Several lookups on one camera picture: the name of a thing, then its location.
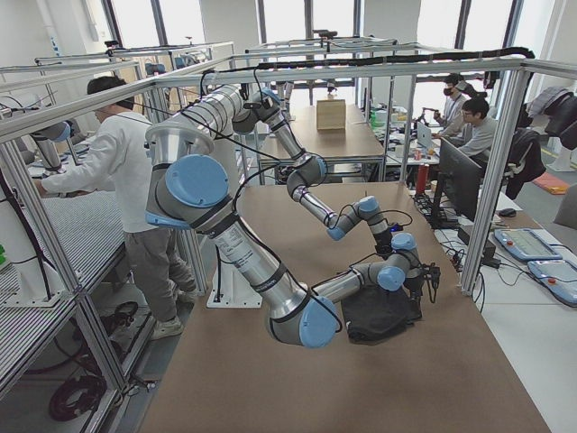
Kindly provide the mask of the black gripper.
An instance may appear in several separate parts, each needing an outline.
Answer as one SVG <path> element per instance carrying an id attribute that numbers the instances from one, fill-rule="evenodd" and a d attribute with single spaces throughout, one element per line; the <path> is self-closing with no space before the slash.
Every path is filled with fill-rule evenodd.
<path id="1" fill-rule="evenodd" d="M 425 277 L 423 275 L 418 275 L 413 278 L 406 278 L 404 286 L 409 292 L 409 315 L 410 321 L 418 321 L 423 317 L 421 311 L 421 297 L 423 296 L 423 285 L 425 283 Z"/>
<path id="2" fill-rule="evenodd" d="M 373 235 L 375 241 L 375 252 L 381 257 L 388 256 L 392 253 L 391 246 L 392 234 L 388 229 Z"/>

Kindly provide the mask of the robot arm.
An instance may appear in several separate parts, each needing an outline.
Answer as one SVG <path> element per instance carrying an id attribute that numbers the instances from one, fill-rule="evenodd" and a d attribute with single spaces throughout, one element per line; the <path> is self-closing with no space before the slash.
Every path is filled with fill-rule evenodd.
<path id="1" fill-rule="evenodd" d="M 224 167 L 210 155 L 218 135 L 212 127 L 183 126 L 174 120 L 148 129 L 153 168 L 146 220 L 155 226 L 190 228 L 211 238 L 268 306 L 272 338 L 307 348 L 328 345 L 343 328 L 336 303 L 373 286 L 380 297 L 394 299 L 407 321 L 422 317 L 425 274 L 415 239 L 409 233 L 392 232 L 375 197 L 362 198 L 350 205 L 349 212 L 335 214 L 308 191 L 325 176 L 324 160 L 306 152 L 295 137 L 289 138 L 288 144 L 297 149 L 297 167 L 287 182 L 289 195 L 319 219 L 334 240 L 366 222 L 382 259 L 353 264 L 347 272 L 308 288 L 238 214 Z"/>
<path id="2" fill-rule="evenodd" d="M 266 124 L 293 161 L 293 171 L 286 180 L 290 197 L 306 208 L 325 227 L 335 241 L 344 238 L 361 221 L 369 226 L 378 254 L 392 251 L 392 233 L 376 198 L 368 196 L 334 212 L 309 189 L 323 183 L 328 168 L 325 160 L 308 152 L 294 134 L 282 113 L 278 98 L 268 89 L 247 95 L 243 88 L 224 85 L 202 99 L 217 117 L 230 124 L 238 134 L 247 134 L 257 123 Z"/>

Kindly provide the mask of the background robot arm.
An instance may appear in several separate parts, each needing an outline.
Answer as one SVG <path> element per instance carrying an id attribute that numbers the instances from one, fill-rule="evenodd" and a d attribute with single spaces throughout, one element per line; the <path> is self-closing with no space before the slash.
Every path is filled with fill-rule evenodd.
<path id="1" fill-rule="evenodd" d="M 55 143 L 66 141 L 71 133 L 72 128 L 68 121 L 29 133 L 40 151 L 45 176 L 62 172 L 62 162 Z"/>

